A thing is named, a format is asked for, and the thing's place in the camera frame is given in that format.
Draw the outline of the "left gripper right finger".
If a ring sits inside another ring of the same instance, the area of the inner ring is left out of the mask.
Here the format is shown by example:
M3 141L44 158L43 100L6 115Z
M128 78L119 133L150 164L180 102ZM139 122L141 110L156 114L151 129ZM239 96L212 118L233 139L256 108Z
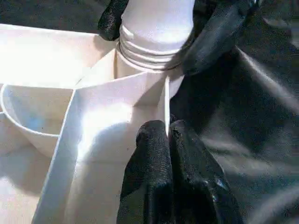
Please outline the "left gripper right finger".
M178 224L242 224L223 169L183 120L170 126L170 154Z

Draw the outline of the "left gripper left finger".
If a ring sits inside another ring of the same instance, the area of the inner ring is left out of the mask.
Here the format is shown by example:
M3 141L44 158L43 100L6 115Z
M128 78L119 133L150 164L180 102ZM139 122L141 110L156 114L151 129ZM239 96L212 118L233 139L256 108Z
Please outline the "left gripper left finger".
M164 122L145 122L135 146L124 171L116 222L171 224L173 175Z

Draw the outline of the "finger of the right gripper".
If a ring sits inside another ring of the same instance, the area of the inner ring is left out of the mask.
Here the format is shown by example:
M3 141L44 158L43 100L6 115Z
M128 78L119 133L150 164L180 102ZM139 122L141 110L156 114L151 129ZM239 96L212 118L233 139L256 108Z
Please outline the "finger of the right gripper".
M98 33L106 41L115 41L120 37L121 16L128 0L111 0L98 22Z
M223 0L217 3L211 17L185 54L183 74L199 74L229 52L251 8L250 0Z

